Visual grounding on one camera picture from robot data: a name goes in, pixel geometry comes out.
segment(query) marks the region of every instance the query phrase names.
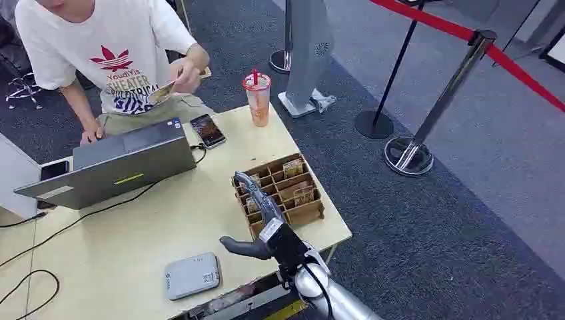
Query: table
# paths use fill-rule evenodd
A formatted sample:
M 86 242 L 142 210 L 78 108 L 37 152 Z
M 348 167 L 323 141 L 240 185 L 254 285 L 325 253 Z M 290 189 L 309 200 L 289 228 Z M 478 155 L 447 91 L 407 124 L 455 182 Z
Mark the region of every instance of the table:
M 170 319 L 277 270 L 274 259 L 259 261 L 228 253 L 223 235 L 251 240 L 230 179 L 247 170 L 298 152 L 271 106 L 269 125 L 253 126 L 249 107 L 213 116 L 227 142 L 208 151 L 196 169 L 168 178 L 136 201 L 88 217 L 33 253 L 33 268 L 48 269 L 61 280 L 59 295 L 28 319 Z M 198 143 L 185 125 L 187 139 Z M 82 211 L 57 208 L 36 223 L 38 243 L 81 215 L 139 193 L 132 191 Z M 351 236 L 326 191 L 325 219 L 296 232 L 318 250 Z M 163 270 L 179 259 L 212 251 L 218 257 L 221 284 L 178 301 L 165 297 Z M 47 277 L 33 277 L 29 304 L 53 292 Z
M 0 212 L 0 225 L 16 223 L 20 220 L 12 213 Z M 33 222 L 0 229 L 0 263 L 31 247 L 34 231 L 35 224 Z M 0 299 L 29 273 L 30 267 L 31 255 L 26 255 L 0 268 Z M 38 279 L 42 277 L 45 277 L 45 275 L 37 276 Z M 16 292 L 0 305 L 0 319 L 17 319 L 25 314 L 28 286 L 29 280 L 26 280 Z

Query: cardboard compartment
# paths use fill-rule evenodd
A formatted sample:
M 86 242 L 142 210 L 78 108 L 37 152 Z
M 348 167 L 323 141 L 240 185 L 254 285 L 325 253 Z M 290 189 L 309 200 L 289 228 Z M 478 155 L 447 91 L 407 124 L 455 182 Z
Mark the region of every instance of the cardboard compartment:
M 302 173 L 285 179 L 284 164 L 296 159 L 300 159 L 302 162 Z M 324 205 L 320 198 L 318 186 L 308 171 L 308 165 L 301 154 L 295 153 L 277 159 L 245 171 L 245 173 L 247 175 L 259 174 L 261 190 L 273 197 L 289 225 L 304 225 L 316 219 L 324 218 Z M 249 194 L 239 186 L 239 183 L 236 184 L 236 181 L 232 180 L 232 185 L 236 189 L 236 197 L 249 224 L 249 231 L 253 239 L 256 239 L 264 226 L 261 212 L 250 212 L 247 203 L 247 199 L 250 199 Z
M 245 174 L 249 176 L 259 174 L 259 181 L 261 182 L 261 187 L 266 187 L 274 183 L 273 178 L 271 177 L 271 173 L 269 172 L 269 168 L 266 165 L 245 171 Z M 247 191 L 240 186 L 238 181 L 235 180 L 232 181 L 232 185 L 237 190 L 237 195 L 247 194 Z
M 324 219 L 324 205 L 321 200 L 317 200 L 286 210 L 285 214 L 290 225 L 306 225 L 317 219 Z
M 281 182 L 282 180 L 284 180 L 284 172 L 282 171 L 275 172 L 271 175 L 271 177 L 273 178 L 274 183 Z
M 288 199 L 294 196 L 294 192 L 298 189 L 314 185 L 314 179 L 309 172 L 301 175 L 294 176 L 289 179 L 282 180 L 275 184 L 277 192 L 281 193 L 283 199 Z
M 283 201 L 282 201 L 281 197 L 279 196 L 279 194 L 277 194 L 275 192 L 276 189 L 275 189 L 274 185 L 268 185 L 266 187 L 261 188 L 261 190 L 263 192 L 265 192 L 267 195 L 270 195 L 271 197 L 273 197 L 273 199 L 275 200 L 277 205 L 283 206 Z M 250 214 L 255 212 L 255 211 L 249 210 L 248 202 L 251 202 L 251 201 L 253 201 L 253 200 L 251 199 L 251 196 L 248 193 L 239 197 L 239 202 L 243 206 L 243 211 L 245 212 L 246 215 L 250 215 Z
M 271 175 L 277 174 L 277 177 L 279 177 L 278 174 L 282 173 L 280 177 L 284 179 L 284 164 L 297 159 L 299 159 L 302 162 L 302 173 L 308 172 L 308 166 L 306 165 L 306 161 L 304 160 L 304 158 L 302 158 L 302 155 L 296 153 L 294 155 L 289 155 L 288 157 L 284 157 L 279 160 L 273 161 L 272 164 L 269 165 L 269 171 L 271 172 Z
M 279 205 L 279 209 L 281 210 L 281 212 L 284 211 L 283 205 Z M 261 221 L 261 212 L 257 211 L 247 215 L 247 220 L 249 220 L 250 224 Z

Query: black cable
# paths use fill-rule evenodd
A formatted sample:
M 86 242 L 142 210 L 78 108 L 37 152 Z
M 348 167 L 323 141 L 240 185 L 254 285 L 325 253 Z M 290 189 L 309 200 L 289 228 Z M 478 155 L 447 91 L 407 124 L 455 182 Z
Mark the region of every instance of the black cable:
M 318 277 L 316 277 L 316 275 L 312 272 L 312 270 L 310 270 L 310 267 L 306 263 L 304 264 L 304 268 L 306 269 L 306 271 L 308 271 L 308 273 L 310 273 L 310 276 L 314 278 L 316 283 L 318 283 L 320 289 L 322 289 L 322 293 L 324 294 L 324 297 L 326 298 L 326 302 L 328 303 L 328 319 L 332 319 L 333 318 L 332 302 L 330 301 L 330 296 L 326 292 L 326 288 L 324 288 L 320 280 L 318 280 Z
M 14 291 L 16 291 L 16 290 L 19 288 L 19 286 L 20 286 L 27 278 L 31 277 L 32 274 L 38 273 L 38 272 L 45 272 L 45 273 L 49 274 L 50 276 L 52 276 L 52 277 L 54 278 L 55 284 L 56 284 L 55 292 L 53 293 L 53 295 L 52 295 L 48 300 L 46 300 L 44 303 L 42 303 L 39 307 L 37 307 L 37 308 L 35 308 L 34 310 L 32 310 L 32 311 L 30 311 L 30 312 L 28 312 L 28 313 L 22 315 L 21 317 L 17 318 L 16 320 L 22 320 L 22 319 L 24 319 L 25 317 L 27 317 L 28 315 L 30 315 L 30 314 L 36 312 L 37 310 L 40 310 L 40 309 L 43 308 L 46 304 L 48 304 L 49 302 L 51 302 L 51 300 L 53 300 L 53 298 L 55 298 L 55 296 L 59 293 L 59 288 L 61 287 L 61 283 L 59 282 L 59 279 L 57 278 L 57 276 L 54 275 L 54 274 L 53 274 L 51 271 L 49 271 L 49 270 L 38 269 L 38 270 L 34 270 L 34 271 L 28 273 L 28 274 L 14 287 L 14 289 L 10 290 L 10 292 L 8 292 L 8 294 L 5 295 L 4 298 L 2 298 L 2 300 L 0 300 L 0 305 L 1 305 L 6 299 L 8 299 L 8 297 L 9 297 L 12 293 L 14 293 Z
M 202 155 L 202 157 L 198 161 L 196 161 L 196 164 L 199 164 L 200 161 L 204 160 L 204 157 L 206 157 L 206 147 L 204 146 L 204 143 L 199 143 L 198 145 L 191 145 L 191 150 L 194 149 L 204 151 L 204 155 Z
M 143 193 L 146 193 L 147 191 L 149 191 L 149 189 L 153 188 L 157 183 L 159 183 L 159 182 L 157 181 L 157 182 L 152 183 L 149 187 L 145 188 L 145 190 L 141 191 L 138 195 L 136 195 L 135 197 L 133 197 L 133 198 L 131 198 L 131 199 L 122 201 L 122 202 L 120 202 L 120 203 L 116 203 L 115 205 L 111 205 L 111 206 L 106 207 L 106 208 L 104 208 L 104 209 L 100 209 L 100 210 L 96 210 L 96 211 L 94 211 L 94 212 L 90 212 L 89 214 L 84 215 L 84 216 L 78 218 L 77 220 L 75 220 L 75 222 L 71 223 L 70 225 L 68 225 L 68 226 L 66 226 L 66 227 L 64 227 L 64 228 L 62 228 L 61 230 L 57 231 L 56 233 L 50 235 L 47 239 L 43 240 L 42 242 L 40 242 L 40 243 L 38 243 L 38 244 L 36 244 L 36 245 L 34 245 L 34 246 L 32 246 L 32 247 L 30 247 L 30 248 L 28 248 L 28 249 L 22 251 L 22 252 L 20 252 L 20 253 L 18 253 L 17 255 L 13 256 L 13 257 L 10 258 L 10 259 L 8 259 L 8 260 L 2 262 L 2 264 L 0 265 L 0 268 L 2 268 L 3 266 L 7 265 L 8 263 L 10 263 L 10 262 L 16 260 L 17 258 L 21 257 L 22 255 L 24 255 L 24 254 L 26 254 L 26 253 L 28 253 L 28 252 L 34 250 L 34 249 L 39 248 L 40 246 L 46 244 L 46 242 L 48 242 L 48 241 L 51 240 L 52 238 L 54 238 L 54 237 L 60 235 L 62 232 L 66 231 L 68 228 L 70 228 L 70 227 L 76 225 L 79 221 L 83 220 L 84 218 L 90 217 L 91 215 L 95 215 L 96 213 L 100 213 L 100 212 L 102 212 L 102 211 L 110 210 L 110 209 L 112 209 L 112 208 L 114 208 L 114 207 L 117 207 L 117 206 L 119 206 L 119 205 L 123 205 L 123 204 L 125 204 L 125 203 L 132 202 L 132 201 L 136 200 L 137 198 L 141 197 L 141 195 L 143 195 Z
M 196 163 L 201 162 L 201 161 L 204 159 L 204 157 L 206 157 L 206 147 L 204 146 L 203 143 L 200 143 L 200 144 L 198 144 L 198 145 L 191 146 L 191 150 L 193 150 L 193 149 L 200 149 L 200 150 L 203 150 L 203 151 L 204 151 L 204 155 L 202 155 L 202 157 L 201 157 L 198 161 L 196 161 Z M 8 260 L 2 262 L 2 264 L 0 264 L 0 268 L 2 268 L 3 266 L 5 266 L 6 264 L 8 264 L 8 263 L 10 263 L 10 262 L 12 262 L 12 261 L 14 261 L 14 260 L 16 260 L 18 257 L 20 257 L 20 256 L 22 256 L 22 255 L 24 255 L 24 254 L 26 254 L 26 253 L 28 253 L 28 252 L 34 250 L 34 249 L 39 248 L 39 247 L 42 246 L 42 245 L 46 244 L 46 242 L 48 242 L 48 241 L 51 240 L 52 238 L 54 238 L 54 237 L 60 235 L 62 232 L 68 230 L 68 229 L 71 228 L 72 226 L 76 225 L 79 221 L 83 220 L 84 218 L 90 217 L 91 215 L 94 215 L 94 214 L 96 214 L 96 213 L 100 213 L 100 212 L 102 212 L 102 211 L 110 210 L 110 209 L 112 209 L 112 208 L 114 208 L 114 207 L 117 207 L 117 206 L 119 206 L 119 205 L 123 205 L 123 204 L 125 204 L 125 203 L 132 202 L 132 201 L 136 200 L 137 198 L 141 197 L 144 193 L 146 193 L 147 191 L 149 191 L 149 189 L 153 188 L 157 183 L 159 183 L 159 181 L 152 183 L 151 185 L 149 185 L 149 187 L 145 188 L 145 190 L 141 191 L 138 195 L 136 195 L 135 197 L 133 197 L 133 198 L 131 198 L 131 199 L 128 199 L 128 200 L 125 200 L 125 201 L 116 203 L 116 204 L 111 205 L 111 206 L 109 206 L 109 207 L 106 207 L 106 208 L 104 208 L 104 209 L 96 210 L 96 211 L 94 211 L 94 212 L 88 213 L 88 214 L 86 214 L 86 215 L 84 215 L 84 216 L 78 218 L 77 220 L 75 220 L 75 222 L 71 223 L 70 225 L 68 225 L 68 226 L 66 226 L 66 227 L 64 227 L 64 228 L 62 228 L 61 230 L 57 231 L 56 233 L 50 235 L 48 238 L 46 238 L 46 239 L 43 240 L 42 242 L 40 242 L 40 243 L 38 243 L 38 244 L 36 244 L 36 245 L 34 245 L 34 246 L 32 246 L 32 247 L 30 247 L 30 248 L 28 248 L 28 249 L 22 251 L 22 252 L 20 252 L 20 253 L 18 253 L 17 255 L 13 256 L 13 257 L 10 258 L 10 259 L 8 259 Z M 46 213 L 44 213 L 44 212 L 38 213 L 36 216 L 31 217 L 31 218 L 28 218 L 28 219 L 26 219 L 26 220 L 24 220 L 24 221 L 20 221 L 20 222 L 18 222 L 18 223 L 14 223 L 14 224 L 11 224 L 11 225 L 6 225 L 6 226 L 0 226 L 0 227 L 12 227 L 12 226 L 14 226 L 14 225 L 20 225 L 20 224 L 22 224 L 22 223 L 26 223 L 26 222 L 28 222 L 28 221 L 31 221 L 31 220 L 34 220 L 34 219 L 43 217 L 43 216 L 45 216 L 45 214 L 46 214 Z M 38 269 L 38 270 L 34 270 L 34 271 L 28 273 L 22 280 L 20 280 L 20 282 L 14 287 L 14 289 L 10 290 L 10 292 L 8 292 L 8 294 L 6 294 L 6 296 L 4 296 L 4 298 L 2 298 L 2 300 L 0 300 L 0 305 L 1 305 L 6 299 L 8 299 L 8 297 L 9 297 L 10 295 L 12 295 L 12 293 L 14 293 L 14 291 L 16 291 L 16 290 L 22 285 L 22 283 L 23 283 L 27 278 L 31 277 L 34 273 L 38 273 L 38 272 L 45 272 L 45 273 L 48 273 L 50 276 L 52 276 L 52 277 L 54 278 L 55 283 L 56 283 L 56 285 L 57 285 L 56 288 L 55 288 L 55 292 L 53 293 L 53 295 L 52 295 L 48 300 L 46 300 L 46 301 L 45 301 L 44 303 L 42 303 L 40 306 L 38 306 L 38 307 L 35 308 L 34 310 L 32 310 L 32 311 L 26 313 L 25 315 L 23 315 L 23 316 L 17 318 L 16 320 L 22 320 L 22 319 L 26 318 L 28 315 L 30 315 L 30 314 L 32 314 L 32 313 L 34 313 L 34 312 L 40 310 L 40 309 L 43 308 L 46 304 L 48 304 L 49 302 L 51 302 L 51 300 L 53 300 L 53 298 L 55 298 L 55 296 L 59 293 L 59 289 L 61 288 L 61 283 L 59 282 L 59 279 L 57 278 L 57 276 L 56 276 L 55 274 L 53 274 L 52 272 L 50 272 L 49 270 Z
M 46 215 L 45 212 L 40 212 L 40 213 L 34 215 L 33 217 L 27 218 L 26 220 L 23 220 L 23 221 L 20 221 L 20 222 L 12 223 L 12 224 L 9 224 L 9 225 L 0 225 L 0 229 L 2 229 L 2 228 L 15 227 L 16 225 L 22 225 L 22 224 L 24 224 L 24 223 L 26 223 L 26 222 L 30 222 L 30 221 L 32 221 L 32 220 L 36 220 L 36 219 L 38 219 L 38 218 L 44 217 L 45 215 Z

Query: man's hand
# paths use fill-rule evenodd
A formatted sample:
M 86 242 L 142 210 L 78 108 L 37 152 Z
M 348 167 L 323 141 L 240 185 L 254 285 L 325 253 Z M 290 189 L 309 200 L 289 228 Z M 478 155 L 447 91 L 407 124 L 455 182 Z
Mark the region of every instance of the man's hand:
M 200 86 L 200 70 L 186 57 L 177 59 L 171 63 L 171 81 L 171 92 L 194 93 Z
M 81 145 L 88 145 L 89 143 L 94 143 L 99 139 L 102 139 L 104 135 L 104 130 L 97 120 L 85 126 L 85 131 L 83 132 L 83 138 L 81 139 Z

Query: silver stanchion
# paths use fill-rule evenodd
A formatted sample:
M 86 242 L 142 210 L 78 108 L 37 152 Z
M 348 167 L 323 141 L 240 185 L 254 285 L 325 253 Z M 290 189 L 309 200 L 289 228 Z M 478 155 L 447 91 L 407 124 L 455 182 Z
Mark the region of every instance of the silver stanchion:
M 434 164 L 434 155 L 424 144 L 424 140 L 432 131 L 438 119 L 449 107 L 457 90 L 473 69 L 475 64 L 485 54 L 488 46 L 494 42 L 496 34 L 490 30 L 475 30 L 473 38 L 469 41 L 471 48 L 463 59 L 457 72 L 453 75 L 434 107 L 424 120 L 424 123 L 412 137 L 398 137 L 391 139 L 384 146 L 384 160 L 386 164 L 401 175 L 417 176 L 430 171 Z
M 284 49 L 271 54 L 269 64 L 278 73 L 289 74 L 292 62 L 292 3 L 286 0 L 284 8 Z

